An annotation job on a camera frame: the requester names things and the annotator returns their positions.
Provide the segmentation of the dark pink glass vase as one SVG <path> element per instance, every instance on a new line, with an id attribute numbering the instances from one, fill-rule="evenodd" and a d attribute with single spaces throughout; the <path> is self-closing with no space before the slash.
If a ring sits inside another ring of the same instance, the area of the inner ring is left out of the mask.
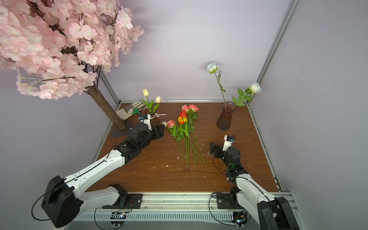
<path id="1" fill-rule="evenodd" d="M 221 130 L 228 130 L 231 127 L 232 115 L 237 107 L 234 102 L 224 102 L 221 108 L 222 112 L 217 120 L 217 127 Z"/>

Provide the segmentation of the white rose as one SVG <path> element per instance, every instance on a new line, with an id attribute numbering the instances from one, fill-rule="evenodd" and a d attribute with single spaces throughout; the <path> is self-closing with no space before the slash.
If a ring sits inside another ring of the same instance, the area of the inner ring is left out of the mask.
<path id="1" fill-rule="evenodd" d="M 232 102 L 234 103 L 234 106 L 231 109 L 231 112 L 235 111 L 235 107 L 237 106 L 248 105 L 253 100 L 254 95 L 260 93 L 261 90 L 262 88 L 258 82 L 253 82 L 245 90 L 238 89 L 238 97 L 232 97 Z"/>
<path id="2" fill-rule="evenodd" d="M 226 99 L 225 99 L 226 90 L 223 88 L 223 86 L 221 84 L 221 75 L 222 75 L 222 73 L 219 70 L 218 63 L 213 62 L 213 63 L 208 64 L 207 67 L 206 67 L 206 71 L 209 74 L 213 74 L 216 77 L 217 84 L 219 85 L 219 88 L 220 88 L 220 91 L 221 91 L 221 94 L 222 94 L 223 102 L 225 103 L 225 109 L 227 109 Z"/>

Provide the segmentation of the dark pink vase with ribbon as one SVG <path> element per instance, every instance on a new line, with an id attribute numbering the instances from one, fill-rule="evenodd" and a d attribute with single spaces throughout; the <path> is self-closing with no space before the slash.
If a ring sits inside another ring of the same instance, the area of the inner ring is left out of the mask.
<path id="1" fill-rule="evenodd" d="M 148 109 L 147 106 L 144 106 L 143 109 L 141 110 L 143 117 L 150 114 L 150 117 L 151 117 L 150 124 L 152 127 L 162 124 L 160 119 L 157 117 L 156 112 L 153 112 L 153 110 L 154 110 L 154 106 L 151 109 Z"/>

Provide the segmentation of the orange yellow tulip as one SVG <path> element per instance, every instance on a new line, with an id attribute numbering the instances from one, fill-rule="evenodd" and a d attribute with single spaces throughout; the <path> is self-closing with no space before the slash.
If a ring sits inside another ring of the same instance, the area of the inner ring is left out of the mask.
<path id="1" fill-rule="evenodd" d="M 175 127 L 175 138 L 177 142 L 182 140 L 184 142 L 185 147 L 185 158 L 186 164 L 189 165 L 189 157 L 190 151 L 193 151 L 193 158 L 194 158 L 194 167 L 196 166 L 196 161 L 202 160 L 203 153 L 200 149 L 199 143 L 196 139 L 195 135 L 195 122 L 198 120 L 197 112 L 193 111 L 184 111 L 178 118 L 179 125 Z"/>

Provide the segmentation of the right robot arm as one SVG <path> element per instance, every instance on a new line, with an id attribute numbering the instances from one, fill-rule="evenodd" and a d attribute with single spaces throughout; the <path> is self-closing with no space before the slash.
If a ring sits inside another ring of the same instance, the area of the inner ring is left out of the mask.
<path id="1" fill-rule="evenodd" d="M 241 165 L 238 149 L 231 144 L 220 146 L 211 142 L 209 153 L 226 166 L 225 175 L 234 184 L 229 193 L 234 208 L 246 210 L 262 230 L 300 229 L 287 199 L 267 192 L 251 177 Z"/>

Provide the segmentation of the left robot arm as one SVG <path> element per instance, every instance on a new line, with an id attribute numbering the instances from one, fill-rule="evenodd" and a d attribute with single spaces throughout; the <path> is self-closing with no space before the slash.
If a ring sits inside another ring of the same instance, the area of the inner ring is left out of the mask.
<path id="1" fill-rule="evenodd" d="M 38 199 L 41 208 L 55 228 L 62 228 L 79 214 L 99 207 L 122 208 L 127 203 L 127 191 L 119 184 L 88 192 L 88 189 L 107 174 L 120 168 L 164 136 L 164 125 L 150 126 L 138 123 L 130 135 L 113 147 L 108 154 L 86 168 L 64 178 L 52 178 L 45 193 Z"/>

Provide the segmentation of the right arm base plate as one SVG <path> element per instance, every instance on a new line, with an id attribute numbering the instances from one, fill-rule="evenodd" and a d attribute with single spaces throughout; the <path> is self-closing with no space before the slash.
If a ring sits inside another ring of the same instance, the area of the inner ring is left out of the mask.
<path id="1" fill-rule="evenodd" d="M 242 207 L 235 201 L 230 193 L 215 194 L 218 209 L 241 209 Z"/>

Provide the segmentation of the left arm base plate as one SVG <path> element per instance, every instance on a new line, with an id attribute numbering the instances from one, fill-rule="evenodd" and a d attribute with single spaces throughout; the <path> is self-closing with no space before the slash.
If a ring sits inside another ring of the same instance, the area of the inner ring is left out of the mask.
<path id="1" fill-rule="evenodd" d="M 143 194 L 121 195 L 113 205 L 102 206 L 102 209 L 140 209 Z"/>

